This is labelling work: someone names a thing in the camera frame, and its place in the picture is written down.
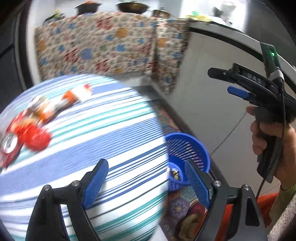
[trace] black cable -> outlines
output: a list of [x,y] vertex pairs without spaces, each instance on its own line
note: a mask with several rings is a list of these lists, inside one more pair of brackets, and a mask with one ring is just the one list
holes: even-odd
[[274,159],[272,160],[272,163],[270,165],[270,167],[267,169],[266,175],[263,178],[260,187],[258,189],[257,195],[256,195],[256,200],[258,200],[259,196],[260,196],[260,192],[262,190],[262,187],[266,181],[266,178],[268,177],[274,162],[276,161],[276,159],[278,158],[279,155],[281,155],[281,151],[283,149],[283,145],[284,145],[284,137],[285,137],[285,128],[286,128],[286,108],[285,108],[285,100],[284,100],[284,92],[285,92],[285,86],[284,86],[284,81],[282,80],[282,85],[281,85],[281,99],[282,99],[282,104],[283,104],[283,130],[282,130],[282,136],[281,136],[281,145],[279,147],[279,149],[277,150],[277,153],[274,156]]

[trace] striped tablecloth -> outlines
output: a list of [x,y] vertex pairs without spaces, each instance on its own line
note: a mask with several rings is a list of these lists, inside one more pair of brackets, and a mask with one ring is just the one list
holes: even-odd
[[[1,114],[10,122],[36,95],[62,95],[90,83],[91,99],[61,112],[46,127],[53,135],[47,149],[25,147],[0,175],[0,219],[15,240],[25,240],[29,219],[42,187],[80,180],[100,158],[109,173],[87,214],[102,240],[148,240],[162,215],[167,195],[165,139],[152,108],[138,92],[96,75],[62,76],[25,91]],[[71,240],[77,240],[62,205]]]

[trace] orange fabric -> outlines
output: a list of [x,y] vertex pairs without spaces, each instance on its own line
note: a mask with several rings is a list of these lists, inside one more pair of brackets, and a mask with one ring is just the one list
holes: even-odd
[[[274,201],[276,200],[277,195],[278,195],[277,193],[272,193],[272,194],[260,196],[258,198],[258,206],[261,210],[264,224],[266,227],[268,225],[270,225],[270,223],[271,223],[271,219],[269,217],[269,212],[270,212],[270,209],[271,209]],[[231,216],[231,210],[232,210],[232,204],[226,205],[223,219],[222,219],[222,222],[221,222],[221,225],[220,225],[220,228],[219,228],[219,231],[218,231],[215,241],[223,241],[224,240],[224,237],[226,235],[226,231],[228,228],[230,216]]]

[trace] blue basket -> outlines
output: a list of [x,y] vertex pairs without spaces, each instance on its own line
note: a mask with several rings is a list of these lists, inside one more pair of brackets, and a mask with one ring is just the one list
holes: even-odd
[[185,161],[192,159],[200,170],[209,172],[210,170],[210,156],[204,145],[185,133],[172,133],[165,136],[169,167],[179,171],[180,181],[175,180],[169,175],[169,191],[176,191],[184,186],[190,185],[185,174]]

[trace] finger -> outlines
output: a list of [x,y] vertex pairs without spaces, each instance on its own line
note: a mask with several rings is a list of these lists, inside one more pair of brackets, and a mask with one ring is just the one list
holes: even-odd
[[251,124],[251,132],[252,132],[254,135],[258,135],[259,131],[260,131],[259,124],[258,124],[258,122],[254,121],[254,122]]
[[249,113],[250,115],[254,115],[254,109],[256,108],[256,106],[254,105],[249,105],[246,107],[246,112]]
[[265,150],[267,147],[267,141],[264,140],[261,137],[257,137],[254,134],[252,135],[252,139],[253,139],[253,146],[261,149],[261,150]]
[[253,152],[255,155],[261,155],[263,152],[260,148],[254,146],[254,145],[252,146],[252,148],[253,148]]
[[273,123],[266,123],[266,122],[260,122],[260,130],[268,134],[270,136],[277,136],[279,138],[282,137],[283,132],[283,124],[279,122],[273,122]]

